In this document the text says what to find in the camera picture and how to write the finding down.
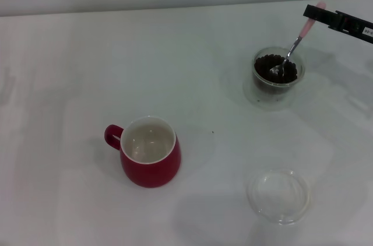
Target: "mug rim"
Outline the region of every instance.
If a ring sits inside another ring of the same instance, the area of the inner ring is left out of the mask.
[[[128,156],[128,154],[126,153],[126,151],[124,150],[124,135],[125,135],[125,132],[126,132],[126,129],[129,128],[131,125],[133,125],[134,123],[136,122],[139,122],[141,120],[145,120],[145,119],[148,119],[148,118],[154,118],[154,119],[157,119],[157,120],[160,120],[162,122],[164,122],[167,126],[170,127],[172,133],[173,133],[173,145],[171,147],[171,149],[167,152],[167,154],[162,157],[161,159],[159,160],[156,160],[156,161],[153,161],[151,163],[143,163],[141,161],[137,161],[137,160],[134,160],[133,158],[131,158],[130,156]],[[167,158],[171,153],[172,151],[174,150],[175,148],[175,144],[176,144],[176,133],[175,133],[175,130],[173,129],[173,127],[165,120],[165,119],[162,119],[160,117],[157,117],[157,116],[151,116],[151,115],[148,115],[148,116],[142,116],[142,117],[139,117],[135,120],[133,120],[128,126],[126,126],[121,134],[121,140],[120,140],[120,144],[121,144],[121,151],[122,153],[131,161],[133,161],[134,163],[138,163],[138,164],[155,164],[155,163],[159,163],[161,161],[163,161],[165,158]]]

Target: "red mug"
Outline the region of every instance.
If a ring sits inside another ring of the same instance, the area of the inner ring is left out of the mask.
[[[105,130],[105,141],[120,151],[124,172],[139,186],[162,186],[179,170],[179,141],[172,127],[161,118],[142,117],[131,122],[125,130],[109,125]]]

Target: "metal spoon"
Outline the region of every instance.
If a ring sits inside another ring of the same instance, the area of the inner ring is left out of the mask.
[[[321,8],[321,9],[325,9],[326,4],[322,1],[320,1],[319,3],[317,3],[316,7]],[[295,48],[297,48],[300,41],[302,41],[302,39],[307,35],[307,33],[309,32],[311,27],[314,25],[314,23],[315,23],[315,20],[312,20],[312,19],[307,20],[307,22],[305,23],[304,27],[301,30],[301,33],[299,34],[296,41],[294,42],[294,44],[291,46],[289,52],[287,53],[284,61],[281,64],[276,65],[275,67],[273,67],[269,70],[269,74],[271,76],[284,76],[284,65],[289,61],[289,57],[294,52]]]

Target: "white tabletop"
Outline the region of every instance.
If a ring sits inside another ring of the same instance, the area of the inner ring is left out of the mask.
[[[0,245],[372,245],[373,45],[317,23],[290,105],[242,91],[254,53],[290,46],[308,3],[0,18]],[[373,0],[326,3],[373,21]],[[130,182],[103,139],[143,115],[182,149],[155,189]],[[301,221],[251,210],[260,167],[307,180]]]

